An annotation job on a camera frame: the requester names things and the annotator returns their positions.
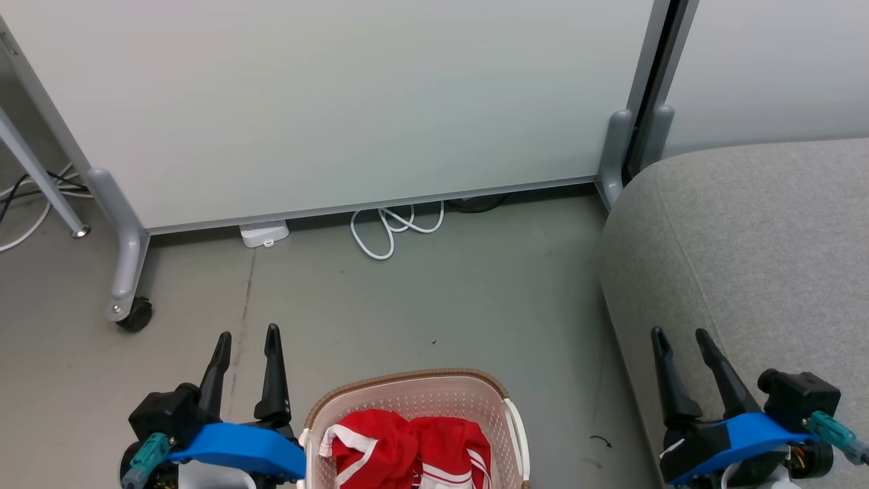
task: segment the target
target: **concrete floor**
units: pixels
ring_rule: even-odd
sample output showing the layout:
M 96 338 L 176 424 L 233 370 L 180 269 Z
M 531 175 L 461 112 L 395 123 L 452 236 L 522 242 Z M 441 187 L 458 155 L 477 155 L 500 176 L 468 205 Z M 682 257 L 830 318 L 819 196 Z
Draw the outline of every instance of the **concrete floor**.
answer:
M 0 167 L 17 174 L 7 157 Z M 93 202 L 74 199 L 88 237 L 71 239 L 52 212 L 0 254 L 4 486 L 117 487 L 118 461 L 134 440 L 129 413 L 148 392 L 199 382 L 223 331 L 233 335 L 233 361 L 222 415 L 251 420 L 274 322 L 296 432 L 338 386 L 466 366 L 511 392 L 535 487 L 656 487 L 592 273 L 606 213 L 588 189 L 558 195 L 450 212 L 434 234 L 399 235 L 387 262 L 359 251 L 346 215 L 291 222 L 290 238 L 270 249 L 245 248 L 236 229 L 157 237 L 139 288 L 155 316 L 137 334 L 103 317 L 116 241 Z M 29 227 L 42 202 L 10 210 L 0 244 Z M 386 244 L 379 226 L 360 225 L 375 251 Z

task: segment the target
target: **white panel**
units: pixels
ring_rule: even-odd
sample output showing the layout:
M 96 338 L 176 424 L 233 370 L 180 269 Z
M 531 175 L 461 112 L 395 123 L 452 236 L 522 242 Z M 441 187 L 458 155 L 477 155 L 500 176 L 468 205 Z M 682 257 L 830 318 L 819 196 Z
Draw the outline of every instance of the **white panel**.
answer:
M 869 3 L 700 0 L 667 103 L 664 157 L 869 136 Z
M 146 227 L 593 175 L 652 0 L 2 0 Z

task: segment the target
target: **teal connector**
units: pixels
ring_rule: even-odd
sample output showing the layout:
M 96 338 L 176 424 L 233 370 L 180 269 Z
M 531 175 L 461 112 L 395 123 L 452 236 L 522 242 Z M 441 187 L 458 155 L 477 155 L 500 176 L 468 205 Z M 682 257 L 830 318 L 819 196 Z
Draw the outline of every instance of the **teal connector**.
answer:
M 856 466 L 869 465 L 869 445 L 859 441 L 851 430 L 825 412 L 816 411 L 808 420 L 809 432 L 840 449 L 848 461 Z
M 122 489 L 143 489 L 148 477 L 169 455 L 172 444 L 166 435 L 154 433 L 129 462 L 129 470 L 121 479 Z

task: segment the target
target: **gray upholstery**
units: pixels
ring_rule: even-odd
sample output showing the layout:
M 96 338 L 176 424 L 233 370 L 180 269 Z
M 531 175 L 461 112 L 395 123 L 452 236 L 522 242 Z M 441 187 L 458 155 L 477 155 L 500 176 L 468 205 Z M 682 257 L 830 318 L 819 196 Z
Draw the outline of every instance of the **gray upholstery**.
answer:
M 836 418 L 869 440 L 869 139 L 672 157 L 632 181 L 600 243 L 599 276 L 643 424 L 664 426 L 649 331 L 664 328 L 708 419 L 723 413 L 694 341 L 707 328 L 755 398 L 766 368 L 843 392 Z M 837 454 L 803 487 L 863 489 Z

